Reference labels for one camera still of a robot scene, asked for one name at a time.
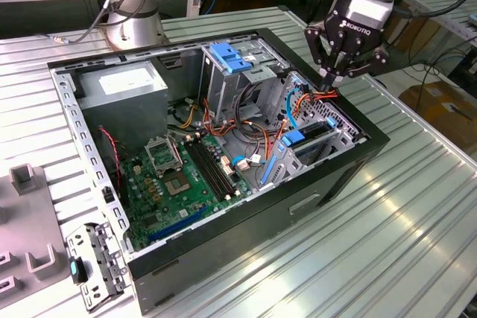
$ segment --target metal panel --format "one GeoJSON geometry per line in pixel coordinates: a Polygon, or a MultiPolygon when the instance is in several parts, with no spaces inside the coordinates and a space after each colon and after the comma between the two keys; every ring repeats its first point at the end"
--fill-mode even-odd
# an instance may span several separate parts
{"type": "MultiPolygon", "coordinates": [[[[303,23],[277,8],[172,19],[165,29],[176,40],[266,25],[312,60],[303,23]]],[[[106,51],[101,35],[94,36],[82,54],[106,51]]],[[[101,221],[101,214],[68,129],[57,127],[56,95],[18,86],[48,87],[44,62],[78,56],[78,48],[58,45],[42,53],[43,41],[0,41],[1,53],[22,59],[0,65],[0,168],[21,162],[45,168],[66,236],[82,223],[101,221]]],[[[388,134],[386,148],[335,201],[149,317],[456,317],[464,309],[477,291],[476,164],[369,77],[341,91],[388,134]]],[[[83,302],[66,279],[1,313],[63,317],[72,311],[84,311],[83,302]]],[[[130,289],[95,315],[118,314],[139,315],[130,289]]]]}
{"type": "MultiPolygon", "coordinates": [[[[454,4],[457,0],[405,0],[414,9],[420,12],[441,10],[454,4]]],[[[447,30],[464,40],[474,39],[472,43],[477,44],[477,28],[471,25],[467,19],[469,15],[477,13],[477,0],[467,0],[459,8],[450,13],[433,18],[447,30]]]]}

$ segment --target green motherboard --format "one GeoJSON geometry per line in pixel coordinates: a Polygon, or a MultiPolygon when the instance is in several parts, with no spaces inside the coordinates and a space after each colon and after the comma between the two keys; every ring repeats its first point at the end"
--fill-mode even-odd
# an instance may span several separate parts
{"type": "Polygon", "coordinates": [[[173,144],[182,165],[161,175],[157,174],[157,167],[174,159],[171,147],[166,144],[150,150],[154,165],[146,150],[121,161],[129,197],[129,204],[124,207],[130,221],[128,236],[136,251],[252,194],[247,182],[237,173],[225,172],[223,179],[227,180],[226,186],[233,188],[233,194],[225,197],[218,194],[213,178],[220,175],[211,177],[207,171],[212,160],[216,166],[212,169],[223,171],[221,158],[224,154],[213,136],[207,135],[200,140],[200,149],[204,150],[201,156],[191,152],[188,145],[188,142],[173,144]],[[200,163],[194,162],[192,157],[196,162],[201,158],[200,163]],[[210,159],[208,168],[203,166],[205,157],[210,159]],[[204,174],[209,175],[209,182],[204,174]]]}

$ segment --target blue latch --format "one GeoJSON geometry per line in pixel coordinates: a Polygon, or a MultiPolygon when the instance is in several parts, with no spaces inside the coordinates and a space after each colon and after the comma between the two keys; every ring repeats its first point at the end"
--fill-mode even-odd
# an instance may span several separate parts
{"type": "Polygon", "coordinates": [[[328,122],[331,128],[335,128],[338,126],[338,122],[334,118],[326,117],[326,121],[328,122]]]}
{"type": "Polygon", "coordinates": [[[231,74],[252,68],[252,65],[242,59],[239,52],[226,42],[210,45],[210,52],[231,74]]]}
{"type": "Polygon", "coordinates": [[[292,130],[283,135],[282,142],[290,147],[292,144],[298,143],[305,139],[305,136],[299,130],[292,130]]]}

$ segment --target metal bracket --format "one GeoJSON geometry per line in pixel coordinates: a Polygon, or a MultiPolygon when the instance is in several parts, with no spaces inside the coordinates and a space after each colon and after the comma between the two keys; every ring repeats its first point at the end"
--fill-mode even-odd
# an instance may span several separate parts
{"type": "Polygon", "coordinates": [[[123,294],[130,277],[109,223],[88,223],[66,238],[71,257],[86,267],[81,296],[89,313],[123,294]]]}

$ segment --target yellow wire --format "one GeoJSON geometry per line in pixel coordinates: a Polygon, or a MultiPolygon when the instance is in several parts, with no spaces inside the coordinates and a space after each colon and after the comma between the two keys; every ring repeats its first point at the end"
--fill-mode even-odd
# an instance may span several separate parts
{"type": "Polygon", "coordinates": [[[194,115],[194,111],[195,111],[196,108],[197,108],[197,106],[191,106],[191,112],[189,113],[189,118],[187,118],[186,123],[184,123],[182,126],[179,126],[180,129],[185,129],[188,126],[191,125],[192,118],[193,118],[193,115],[194,115]]]}
{"type": "Polygon", "coordinates": [[[262,126],[259,126],[257,123],[253,123],[253,122],[250,122],[250,121],[246,121],[244,123],[256,126],[256,127],[260,128],[262,130],[264,140],[265,140],[265,159],[268,159],[268,134],[267,134],[267,131],[264,130],[262,126]]]}

